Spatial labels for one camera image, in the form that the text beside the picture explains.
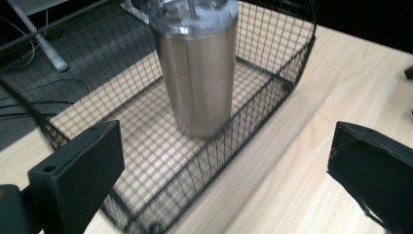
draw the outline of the wire grid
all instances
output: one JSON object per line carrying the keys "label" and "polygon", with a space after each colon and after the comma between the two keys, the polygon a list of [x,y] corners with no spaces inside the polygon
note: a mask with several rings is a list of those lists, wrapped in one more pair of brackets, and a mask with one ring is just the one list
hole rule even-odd
{"label": "wire grid", "polygon": [[[315,9],[304,0],[239,2],[232,119],[215,136],[199,139],[176,128],[150,29],[123,12],[120,3],[100,1],[63,21],[73,22],[68,42],[52,44],[73,61],[68,61],[68,72],[54,76],[58,81],[80,80],[70,89],[64,86],[63,92],[82,92],[79,84],[84,83],[88,94],[47,127],[73,138],[96,122],[119,119],[126,169],[102,208],[124,231],[160,233],[179,219],[293,91],[315,40]],[[133,4],[146,9],[145,2]],[[30,79],[49,74],[50,69],[42,70],[45,58],[35,62],[19,72]],[[10,72],[4,74],[2,79],[13,83]],[[60,89],[55,90],[45,96],[60,97]],[[63,144],[64,137],[58,138],[54,128],[52,132],[52,143]]]}

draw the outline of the black cable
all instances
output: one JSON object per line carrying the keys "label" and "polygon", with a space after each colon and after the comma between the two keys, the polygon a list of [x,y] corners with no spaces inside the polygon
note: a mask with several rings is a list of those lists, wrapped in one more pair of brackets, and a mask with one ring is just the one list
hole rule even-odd
{"label": "black cable", "polygon": [[[42,113],[45,117],[54,117],[57,116],[57,113]],[[0,114],[0,121],[6,120],[16,120],[17,118],[32,118],[28,113],[11,113],[11,114]]]}
{"label": "black cable", "polygon": [[48,41],[55,41],[63,35],[63,31],[67,28],[73,26],[75,23],[81,21],[83,17],[74,19],[71,22],[67,22],[66,24],[56,26],[55,28],[49,29],[48,35],[45,37]]}
{"label": "black cable", "polygon": [[[39,89],[42,89],[42,88],[44,88],[44,87],[47,87],[47,86],[50,86],[50,85],[52,85],[52,84],[59,83],[59,82],[77,82],[77,83],[81,84],[81,85],[85,88],[85,90],[86,90],[86,92],[87,92],[87,95],[90,93],[90,91],[89,91],[89,89],[88,89],[88,86],[87,86],[84,82],[82,82],[82,81],[80,81],[80,80],[77,80],[77,79],[64,79],[64,80],[52,81],[52,82],[49,82],[49,83],[44,84],[44,85],[40,85],[40,86],[36,86],[36,87],[33,87],[33,88],[29,88],[29,89],[27,89],[27,90],[22,90],[22,91],[17,92],[17,94],[20,95],[20,94],[25,93],[25,92],[34,91],[34,90],[39,90]],[[2,97],[2,98],[0,98],[0,101],[5,100],[5,99],[9,99],[9,98],[12,98],[12,97],[11,97],[11,96]]]}
{"label": "black cable", "polygon": [[[74,104],[74,102],[65,101],[65,100],[43,100],[43,101],[32,101],[30,104]],[[0,105],[0,109],[12,108],[20,106],[20,104],[7,104]]]}

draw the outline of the dark floor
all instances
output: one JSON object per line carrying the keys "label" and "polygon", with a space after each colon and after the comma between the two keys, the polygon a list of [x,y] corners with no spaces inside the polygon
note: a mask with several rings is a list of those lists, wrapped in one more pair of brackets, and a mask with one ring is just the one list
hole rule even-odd
{"label": "dark floor", "polygon": [[[57,72],[40,49],[22,65],[31,58],[31,47],[23,41],[20,53],[28,56],[3,70],[1,79],[50,119],[151,53],[147,32],[147,25],[112,1],[47,31],[46,37],[69,64],[68,71]],[[0,150],[36,127],[16,104],[0,89]]]}

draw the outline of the white cable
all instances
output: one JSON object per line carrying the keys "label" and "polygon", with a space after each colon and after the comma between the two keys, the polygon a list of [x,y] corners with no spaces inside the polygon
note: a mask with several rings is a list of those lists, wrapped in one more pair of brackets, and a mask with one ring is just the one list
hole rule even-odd
{"label": "white cable", "polygon": [[[45,27],[47,27],[47,26],[49,25],[49,12],[48,12],[47,9],[45,10],[45,12],[46,12],[46,25],[45,25]],[[21,34],[23,34],[24,36],[27,35],[27,34],[24,33],[19,27],[17,27],[14,23],[10,22],[8,19],[4,18],[4,17],[1,16],[1,15],[0,15],[0,18],[3,19],[4,21],[6,21],[9,25],[11,25],[12,27],[14,27],[15,29],[17,29],[17,30],[18,30]],[[15,67],[25,67],[25,66],[29,65],[29,64],[33,61],[34,54],[35,54],[37,48],[39,48],[39,46],[40,46],[40,44],[37,44],[37,46],[34,47],[33,42],[32,42],[30,39],[27,39],[27,40],[30,42],[30,45],[31,45],[31,49],[32,49],[32,50],[31,50],[31,52],[29,52],[29,53],[25,54],[24,56],[22,56],[22,58],[25,58],[25,57],[27,57],[27,56],[29,56],[29,55],[31,55],[31,58],[30,58],[30,60],[29,60],[26,64],[17,65],[17,66],[15,66]]]}
{"label": "white cable", "polygon": [[[7,23],[8,23],[9,25],[11,25],[12,27],[14,27],[15,29],[17,29],[21,34],[23,34],[23,36],[27,36],[27,34],[25,34],[25,33],[24,33],[19,27],[17,27],[14,23],[10,22],[8,19],[4,18],[4,17],[1,16],[1,15],[0,15],[0,18],[3,19],[5,22],[7,22]],[[32,51],[31,51],[31,58],[30,58],[30,60],[29,60],[26,64],[19,65],[19,66],[16,66],[16,67],[24,67],[24,66],[27,66],[27,65],[29,65],[29,64],[33,61],[34,51],[35,51],[34,44],[33,44],[33,42],[32,42],[30,39],[27,39],[27,40],[30,42],[31,49],[32,49]]]}
{"label": "white cable", "polygon": [[[49,25],[49,12],[48,12],[47,9],[45,10],[45,12],[46,12],[46,25],[45,25],[45,27],[47,27],[47,26]],[[47,32],[48,32],[48,30],[45,30],[45,33],[43,33],[43,37],[46,36],[46,33],[47,33]],[[36,51],[37,48],[39,48],[39,47],[40,47],[40,44],[37,44],[37,46],[34,48],[34,51]],[[24,57],[30,55],[31,53],[32,53],[32,52],[29,52],[29,53],[25,54],[25,55],[22,56],[22,57],[24,58]]]}

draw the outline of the black plastic bracket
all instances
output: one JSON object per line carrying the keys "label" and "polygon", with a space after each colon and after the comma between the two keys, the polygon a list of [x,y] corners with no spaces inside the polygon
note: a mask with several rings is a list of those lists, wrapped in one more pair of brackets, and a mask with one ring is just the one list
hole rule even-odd
{"label": "black plastic bracket", "polygon": [[367,216],[392,233],[413,233],[413,150],[362,126],[338,122],[328,173]]}
{"label": "black plastic bracket", "polygon": [[97,124],[32,168],[21,193],[0,186],[0,230],[83,233],[124,168],[119,121]]}

